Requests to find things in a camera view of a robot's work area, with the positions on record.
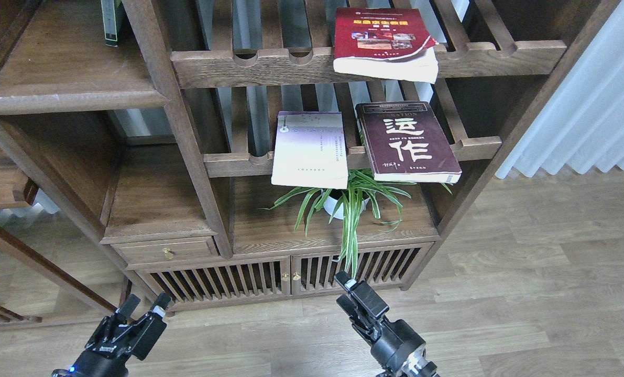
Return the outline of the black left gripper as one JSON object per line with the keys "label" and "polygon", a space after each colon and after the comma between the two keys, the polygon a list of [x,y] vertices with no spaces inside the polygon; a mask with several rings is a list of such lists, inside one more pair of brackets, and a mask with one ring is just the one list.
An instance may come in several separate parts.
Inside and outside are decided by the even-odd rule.
{"label": "black left gripper", "polygon": [[104,317],[89,337],[84,350],[84,367],[123,367],[130,356],[144,360],[167,327],[163,318],[171,297],[160,293],[149,311],[127,324],[140,298],[130,294],[118,312]]}

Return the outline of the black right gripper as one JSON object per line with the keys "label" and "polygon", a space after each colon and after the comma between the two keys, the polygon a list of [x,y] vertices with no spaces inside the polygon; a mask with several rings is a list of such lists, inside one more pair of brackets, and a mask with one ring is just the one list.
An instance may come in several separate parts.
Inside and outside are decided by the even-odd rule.
{"label": "black right gripper", "polygon": [[[336,303],[347,313],[352,327],[370,345],[370,353],[385,374],[426,374],[426,342],[405,320],[390,322],[383,315],[389,306],[365,281],[357,282],[340,271],[335,281],[346,293]],[[376,320],[369,328],[369,320]]]}

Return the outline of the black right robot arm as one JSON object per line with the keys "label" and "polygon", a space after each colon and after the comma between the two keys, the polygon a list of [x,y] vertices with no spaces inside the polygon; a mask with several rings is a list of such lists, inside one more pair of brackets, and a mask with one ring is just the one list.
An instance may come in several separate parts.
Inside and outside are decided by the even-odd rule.
{"label": "black right robot arm", "polygon": [[437,376],[436,365],[426,360],[426,342],[405,320],[391,322],[389,306],[365,281],[347,272],[335,275],[347,292],[336,302],[347,313],[353,329],[370,345],[370,353],[384,371],[381,376]]}

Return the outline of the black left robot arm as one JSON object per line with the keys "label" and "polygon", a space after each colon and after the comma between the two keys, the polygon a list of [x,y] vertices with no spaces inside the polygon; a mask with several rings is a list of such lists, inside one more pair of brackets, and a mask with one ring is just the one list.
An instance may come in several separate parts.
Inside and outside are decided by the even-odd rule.
{"label": "black left robot arm", "polygon": [[171,297],[160,293],[151,309],[133,324],[129,316],[139,304],[130,294],[113,315],[104,317],[86,342],[84,351],[69,369],[55,369],[53,376],[127,376],[130,356],[144,360],[167,327],[163,322]]}

